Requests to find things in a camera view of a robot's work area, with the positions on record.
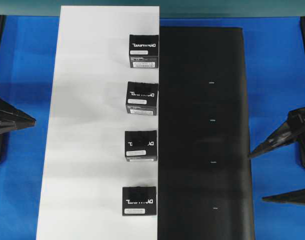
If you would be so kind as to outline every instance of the black box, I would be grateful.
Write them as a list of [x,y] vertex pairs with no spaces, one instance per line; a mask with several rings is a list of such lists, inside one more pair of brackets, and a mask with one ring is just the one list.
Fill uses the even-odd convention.
[[152,216],[157,214],[156,187],[122,188],[123,216]]
[[157,131],[125,131],[124,155],[129,162],[157,161]]
[[159,64],[159,36],[130,35],[129,61],[131,68],[157,69]]
[[129,114],[157,115],[158,84],[128,82],[126,109]]

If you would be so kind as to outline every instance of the box label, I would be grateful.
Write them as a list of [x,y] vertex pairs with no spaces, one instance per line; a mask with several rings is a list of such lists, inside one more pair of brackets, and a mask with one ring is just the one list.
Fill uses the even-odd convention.
[[132,65],[134,68],[155,68],[155,62],[134,61]]
[[153,111],[130,109],[131,114],[154,115]]
[[148,55],[147,50],[131,50],[130,51],[131,55]]
[[144,99],[128,99],[128,103],[129,104],[143,104],[143,105],[146,105],[147,100],[144,100]]
[[153,158],[130,158],[129,162],[153,162],[155,159]]
[[143,156],[146,155],[146,150],[126,151],[126,156]]
[[124,214],[145,214],[144,208],[125,208]]

